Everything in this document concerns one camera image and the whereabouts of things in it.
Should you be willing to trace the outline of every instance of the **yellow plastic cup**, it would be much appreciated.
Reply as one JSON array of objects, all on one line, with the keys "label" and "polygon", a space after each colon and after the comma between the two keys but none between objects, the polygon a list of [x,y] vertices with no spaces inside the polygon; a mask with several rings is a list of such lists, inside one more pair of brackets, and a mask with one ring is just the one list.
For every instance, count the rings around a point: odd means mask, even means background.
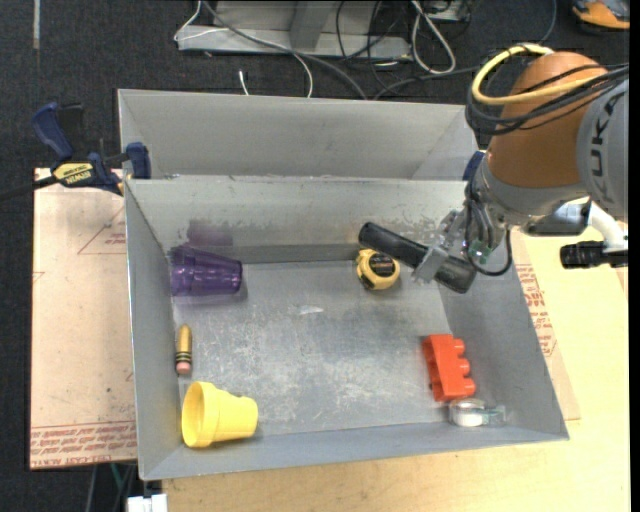
[{"label": "yellow plastic cup", "polygon": [[190,448],[251,437],[258,425],[258,404],[210,382],[193,382],[182,405],[182,438]]}]

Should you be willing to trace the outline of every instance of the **black tool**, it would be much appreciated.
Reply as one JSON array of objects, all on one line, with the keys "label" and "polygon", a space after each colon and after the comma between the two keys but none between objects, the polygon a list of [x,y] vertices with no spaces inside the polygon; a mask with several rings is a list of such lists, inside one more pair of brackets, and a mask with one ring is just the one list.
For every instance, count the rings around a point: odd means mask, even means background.
[{"label": "black tool", "polygon": [[[427,255],[429,248],[373,222],[360,229],[358,241],[361,245],[386,254],[411,268],[417,268]],[[465,293],[476,277],[475,269],[453,256],[448,257],[436,273],[435,280],[458,293]]]}]

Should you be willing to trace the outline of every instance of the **purple plastic cup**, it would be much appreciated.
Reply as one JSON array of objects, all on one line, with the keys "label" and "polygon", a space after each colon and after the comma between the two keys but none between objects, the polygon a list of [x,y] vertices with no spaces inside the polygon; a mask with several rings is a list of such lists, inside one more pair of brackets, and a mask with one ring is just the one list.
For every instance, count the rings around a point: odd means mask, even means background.
[{"label": "purple plastic cup", "polygon": [[229,295],[242,285],[242,263],[212,252],[180,246],[171,250],[171,294]]}]

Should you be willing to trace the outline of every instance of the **orange toy block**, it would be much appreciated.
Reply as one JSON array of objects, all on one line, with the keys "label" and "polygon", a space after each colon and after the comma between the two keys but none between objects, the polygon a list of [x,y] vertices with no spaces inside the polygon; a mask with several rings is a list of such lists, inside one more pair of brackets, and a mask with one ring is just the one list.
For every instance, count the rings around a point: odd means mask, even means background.
[{"label": "orange toy block", "polygon": [[422,342],[431,379],[431,390],[437,402],[448,402],[472,396],[476,392],[471,371],[464,357],[464,342],[451,334],[431,334]]}]

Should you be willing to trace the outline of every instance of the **gray metal bin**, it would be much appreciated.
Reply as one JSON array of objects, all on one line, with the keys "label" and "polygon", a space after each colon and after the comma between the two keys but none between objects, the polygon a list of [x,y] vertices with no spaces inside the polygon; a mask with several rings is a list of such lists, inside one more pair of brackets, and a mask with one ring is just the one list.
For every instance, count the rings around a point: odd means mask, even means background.
[{"label": "gray metal bin", "polygon": [[[150,149],[125,203],[140,475],[145,480],[566,439],[515,271],[458,295],[404,268],[372,293],[354,270],[367,221],[428,243],[460,206],[473,154],[462,108],[120,91],[123,147]],[[243,289],[172,298],[168,251],[206,225],[232,243]],[[246,440],[189,449],[180,433],[177,326],[191,380],[254,398]],[[461,428],[429,389],[422,339],[466,344],[476,396],[507,425]]]}]

